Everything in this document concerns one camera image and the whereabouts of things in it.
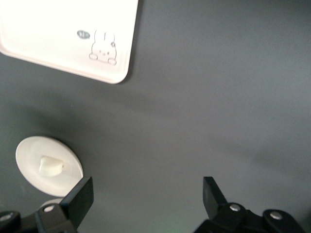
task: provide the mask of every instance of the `dark gray table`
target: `dark gray table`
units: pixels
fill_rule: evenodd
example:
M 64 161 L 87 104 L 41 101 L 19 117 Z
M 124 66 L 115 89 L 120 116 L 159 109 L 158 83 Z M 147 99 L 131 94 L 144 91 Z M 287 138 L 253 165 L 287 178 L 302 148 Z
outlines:
M 0 210 L 52 199 L 22 177 L 18 143 L 59 139 L 93 176 L 81 233 L 190 233 L 202 178 L 311 232 L 310 1 L 140 0 L 117 85 L 0 55 Z

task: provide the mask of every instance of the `bunny face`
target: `bunny face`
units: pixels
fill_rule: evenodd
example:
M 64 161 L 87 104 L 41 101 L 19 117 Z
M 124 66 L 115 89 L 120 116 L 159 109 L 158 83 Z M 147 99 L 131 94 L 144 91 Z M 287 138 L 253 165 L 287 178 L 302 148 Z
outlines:
M 115 65 L 117 63 L 117 50 L 112 33 L 95 32 L 95 41 L 92 45 L 92 53 L 89 58 L 103 63 Z

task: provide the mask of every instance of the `white knob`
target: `white knob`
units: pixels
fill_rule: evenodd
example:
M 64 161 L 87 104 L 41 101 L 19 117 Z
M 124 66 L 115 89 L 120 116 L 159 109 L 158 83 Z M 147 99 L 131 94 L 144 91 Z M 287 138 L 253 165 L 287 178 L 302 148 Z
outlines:
M 63 161 L 48 156 L 41 158 L 39 172 L 42 176 L 53 177 L 57 176 L 63 171 Z

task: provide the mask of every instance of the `white lid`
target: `white lid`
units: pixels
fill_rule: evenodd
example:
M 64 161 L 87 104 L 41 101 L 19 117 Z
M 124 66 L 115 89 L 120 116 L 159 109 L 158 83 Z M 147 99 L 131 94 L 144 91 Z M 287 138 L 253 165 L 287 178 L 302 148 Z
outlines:
M 22 140 L 16 149 L 16 162 L 29 183 L 52 196 L 66 196 L 83 177 L 82 166 L 72 150 L 48 137 Z
M 0 51 L 107 83 L 130 61 L 138 0 L 0 0 Z

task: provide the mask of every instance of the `metal rivet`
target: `metal rivet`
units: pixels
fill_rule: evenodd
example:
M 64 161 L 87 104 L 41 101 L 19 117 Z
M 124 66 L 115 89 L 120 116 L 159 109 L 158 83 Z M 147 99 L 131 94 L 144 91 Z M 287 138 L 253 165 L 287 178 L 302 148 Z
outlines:
M 10 219 L 12 216 L 13 216 L 13 213 L 10 213 L 10 214 L 8 214 L 8 215 L 2 216 L 2 217 L 0 217 L 0 222 L 4 222 L 4 221 L 8 220 L 8 219 Z
M 45 213 L 47 213 L 47 212 L 52 211 L 53 209 L 54 209 L 54 206 L 53 206 L 53 205 L 50 205 L 50 206 L 48 206 L 48 207 L 45 207 L 43 211 L 44 211 Z
M 271 212 L 270 216 L 276 220 L 281 220 L 283 218 L 282 215 L 276 211 Z
M 241 210 L 240 206 L 238 206 L 237 204 L 230 205 L 230 209 L 232 211 L 240 211 Z

